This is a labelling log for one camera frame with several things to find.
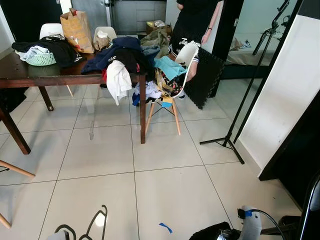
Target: microphone stand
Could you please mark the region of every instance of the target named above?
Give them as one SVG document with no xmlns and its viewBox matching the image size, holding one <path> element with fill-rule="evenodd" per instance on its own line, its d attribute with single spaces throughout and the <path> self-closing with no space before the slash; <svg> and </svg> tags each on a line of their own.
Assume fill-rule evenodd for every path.
<svg viewBox="0 0 320 240">
<path fill-rule="evenodd" d="M 237 151 L 237 149 L 235 148 L 235 146 L 234 146 L 234 144 L 232 143 L 232 141 L 230 140 L 231 135 L 232 135 L 232 131 L 233 131 L 235 125 L 236 125 L 236 122 L 237 122 L 237 119 L 238 119 L 238 117 L 239 117 L 239 114 L 240 114 L 240 112 L 241 112 L 241 110 L 242 110 L 242 107 L 244 106 L 244 103 L 245 103 L 246 98 L 247 98 L 247 96 L 248 96 L 248 94 L 249 94 L 250 88 L 251 88 L 252 84 L 254 83 L 254 80 L 255 80 L 256 75 L 257 75 L 257 73 L 258 73 L 258 71 L 259 71 L 259 68 L 260 68 L 260 66 L 261 66 L 261 63 L 262 63 L 262 61 L 263 61 L 263 59 L 264 59 L 264 57 L 265 57 L 265 54 L 266 54 L 266 52 L 267 52 L 268 46 L 269 46 L 269 44 L 270 44 L 270 41 L 271 41 L 273 35 L 277 32 L 277 28 L 279 27 L 279 24 L 277 23 L 277 20 L 278 20 L 278 18 L 281 16 L 281 14 L 284 12 L 284 10 L 287 8 L 287 6 L 289 5 L 289 2 L 290 2 L 290 0 L 284 0 L 284 3 L 281 5 L 281 7 L 278 7 L 278 8 L 277 8 L 277 10 L 279 11 L 279 13 L 278 13 L 278 14 L 275 16 L 275 18 L 273 19 L 272 24 L 271 24 L 271 28 L 269 28 L 269 29 L 267 29 L 267 30 L 264 31 L 264 33 L 262 34 L 262 36 L 261 36 L 261 38 L 260 38 L 260 41 L 258 42 L 256 48 L 254 49 L 254 51 L 253 51 L 253 53 L 252 53 L 252 55 L 256 55 L 256 54 L 257 54 L 259 48 L 261 47 L 262 43 L 263 43 L 264 40 L 266 39 L 267 35 L 269 35 L 269 37 L 268 37 L 268 39 L 267 39 L 267 42 L 266 42 L 266 44 L 265 44 L 265 47 L 264 47 L 264 49 L 263 49 L 263 52 L 262 52 L 262 54 L 261 54 L 261 57 L 260 57 L 260 59 L 259 59 L 259 62 L 258 62 L 258 64 L 257 64 L 257 66 L 256 66 L 255 71 L 254 71 L 253 77 L 251 78 L 251 81 L 250 81 L 250 83 L 249 83 L 249 85 L 248 85 L 248 87 L 247 87 L 247 89 L 246 89 L 246 91 L 245 91 L 245 94 L 244 94 L 244 96 L 243 96 L 243 98 L 242 98 L 242 101 L 241 101 L 241 103 L 240 103 L 240 105 L 239 105 L 239 108 L 238 108 L 238 110 L 236 111 L 236 114 L 235 114 L 235 116 L 234 116 L 234 119 L 233 119 L 232 124 L 231 124 L 231 126 L 230 126 L 230 128 L 229 128 L 228 133 L 226 134 L 225 137 L 221 137 L 221 138 L 217 138 L 217 139 L 212 139 L 212 140 L 207 140 L 207 141 L 201 141 L 201 142 L 199 143 L 200 145 L 209 144 L 209 143 L 217 143 L 217 144 L 219 144 L 219 145 L 221 145 L 221 146 L 223 146 L 223 147 L 225 147 L 225 148 L 231 149 L 231 150 L 233 150 L 234 154 L 235 154 L 236 157 L 239 159 L 239 162 L 240 162 L 241 164 L 245 164 L 245 162 L 244 162 L 244 160 L 242 159 L 242 157 L 240 156 L 240 154 L 238 153 L 238 151 Z M 245 122 L 243 122 L 243 123 L 241 124 L 241 127 L 242 127 L 241 130 L 243 129 L 244 125 L 245 125 Z M 234 143 L 235 143 L 236 140 L 238 139 L 240 133 L 241 133 L 241 131 L 239 130 L 239 131 L 238 131 L 238 134 L 237 134 L 237 136 L 236 136 L 236 138 L 235 138 L 235 140 L 233 141 Z"/>
</svg>

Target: table top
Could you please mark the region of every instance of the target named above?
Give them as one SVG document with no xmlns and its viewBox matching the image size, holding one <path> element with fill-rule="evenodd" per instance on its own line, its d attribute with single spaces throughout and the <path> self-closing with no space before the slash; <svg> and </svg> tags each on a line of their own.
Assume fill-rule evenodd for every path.
<svg viewBox="0 0 320 240">
<path fill-rule="evenodd" d="M 95 54 L 82 54 L 87 60 Z M 11 52 L 0 60 L 0 88 L 19 88 L 56 85 L 103 84 L 101 71 L 81 74 L 87 63 L 82 61 L 74 66 L 61 68 L 57 64 L 49 66 L 32 66 L 22 60 L 15 52 Z M 143 74 L 130 73 L 131 81 L 137 83 Z"/>
</svg>

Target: green basket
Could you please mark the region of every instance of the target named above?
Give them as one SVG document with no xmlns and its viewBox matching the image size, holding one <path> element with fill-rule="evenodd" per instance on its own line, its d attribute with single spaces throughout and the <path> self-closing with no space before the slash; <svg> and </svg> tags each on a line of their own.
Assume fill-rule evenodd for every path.
<svg viewBox="0 0 320 240">
<path fill-rule="evenodd" d="M 54 54 L 37 54 L 26 60 L 26 62 L 33 66 L 48 66 L 56 63 Z"/>
</svg>

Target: light blue towel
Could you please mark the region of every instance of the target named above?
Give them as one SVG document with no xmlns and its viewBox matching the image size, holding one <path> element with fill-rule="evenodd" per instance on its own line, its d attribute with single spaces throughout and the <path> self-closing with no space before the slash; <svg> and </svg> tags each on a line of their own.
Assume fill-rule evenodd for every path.
<svg viewBox="0 0 320 240">
<path fill-rule="evenodd" d="M 172 61 L 168 56 L 163 56 L 160 59 L 155 58 L 154 61 L 154 67 L 161 69 L 170 81 L 176 76 L 187 72 L 187 69 L 184 69 L 179 63 Z"/>
</svg>

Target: wooden chair leg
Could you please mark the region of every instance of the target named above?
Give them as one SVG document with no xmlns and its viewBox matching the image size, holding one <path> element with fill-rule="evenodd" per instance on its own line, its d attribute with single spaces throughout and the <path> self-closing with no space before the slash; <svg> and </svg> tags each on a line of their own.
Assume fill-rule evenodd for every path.
<svg viewBox="0 0 320 240">
<path fill-rule="evenodd" d="M 150 125 L 150 121 L 151 121 L 151 118 L 152 118 L 152 113 L 154 112 L 154 109 L 155 109 L 155 105 L 156 105 L 156 103 L 151 103 L 151 106 L 150 106 L 150 112 L 149 112 L 148 120 L 146 122 L 146 127 L 145 127 L 145 133 L 146 134 L 147 134 L 147 131 L 148 131 L 148 128 L 149 128 L 149 125 Z"/>
<path fill-rule="evenodd" d="M 23 170 L 23 169 L 21 169 L 21 168 L 19 168 L 19 167 L 17 167 L 17 166 L 11 165 L 11 164 L 9 164 L 9 163 L 7 163 L 7 162 L 5 162 L 5 161 L 2 161 L 2 160 L 0 160 L 0 166 L 6 167 L 6 168 L 8 168 L 8 169 L 11 169 L 11 170 L 13 170 L 13 171 L 15 171 L 15 172 L 17 172 L 17 173 L 26 175 L 26 176 L 28 176 L 28 177 L 34 177 L 34 176 L 36 176 L 36 175 L 32 174 L 31 172 L 28 172 L 28 171 L 26 171 L 26 170 Z"/>
<path fill-rule="evenodd" d="M 70 89 L 69 85 L 66 85 L 66 87 L 68 88 L 68 90 L 69 90 L 69 93 L 70 93 L 71 97 L 74 97 L 74 94 L 72 93 L 72 91 L 71 91 L 71 89 Z"/>
<path fill-rule="evenodd" d="M 178 112 L 177 112 L 176 103 L 175 103 L 174 99 L 172 99 L 172 110 L 173 110 L 174 117 L 175 117 L 176 129 L 178 130 L 178 134 L 180 136 L 181 135 L 180 124 L 179 124 L 179 120 L 178 120 Z"/>
<path fill-rule="evenodd" d="M 0 223 L 2 223 L 7 229 L 11 228 L 10 223 L 7 221 L 7 219 L 4 218 L 4 216 L 0 213 Z"/>
</svg>

